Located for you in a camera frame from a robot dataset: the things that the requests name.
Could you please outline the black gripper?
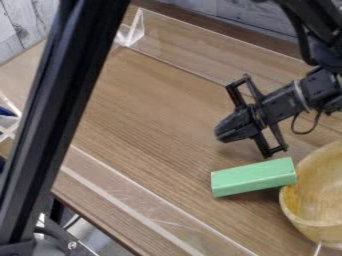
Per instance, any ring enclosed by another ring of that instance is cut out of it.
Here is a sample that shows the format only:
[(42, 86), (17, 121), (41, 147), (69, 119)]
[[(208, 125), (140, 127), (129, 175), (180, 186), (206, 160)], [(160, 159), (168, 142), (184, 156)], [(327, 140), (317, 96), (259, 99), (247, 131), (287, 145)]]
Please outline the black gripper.
[[(249, 90), (253, 104), (244, 101), (239, 87), (245, 84)], [(235, 104), (235, 111), (216, 125), (214, 136), (222, 143), (235, 142), (244, 139), (251, 139), (260, 151), (264, 159), (269, 158), (279, 151), (285, 151), (288, 146), (284, 142), (279, 126), (271, 125), (265, 120), (265, 114), (261, 110), (261, 99), (264, 95), (257, 90), (251, 77), (244, 74), (243, 77), (225, 86), (225, 91)], [(263, 130), (268, 128), (275, 137), (277, 145), (271, 147)]]

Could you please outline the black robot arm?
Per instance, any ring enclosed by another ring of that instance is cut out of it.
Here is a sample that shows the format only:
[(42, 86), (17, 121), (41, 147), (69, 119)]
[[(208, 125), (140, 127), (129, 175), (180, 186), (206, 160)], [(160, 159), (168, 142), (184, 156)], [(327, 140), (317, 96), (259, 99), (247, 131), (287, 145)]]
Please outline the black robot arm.
[[(261, 131), (303, 111), (329, 115), (342, 110), (342, 6), (331, 0), (273, 1), (297, 36), (303, 61), (312, 71), (272, 93), (245, 103), (239, 85), (226, 85), (235, 111), (214, 128), (216, 139), (251, 139), (264, 157), (285, 150), (268, 145)], [(69, 148), (130, 0), (59, 0), (46, 37), (18, 131), (0, 164), (0, 256), (29, 254), (45, 197)]]

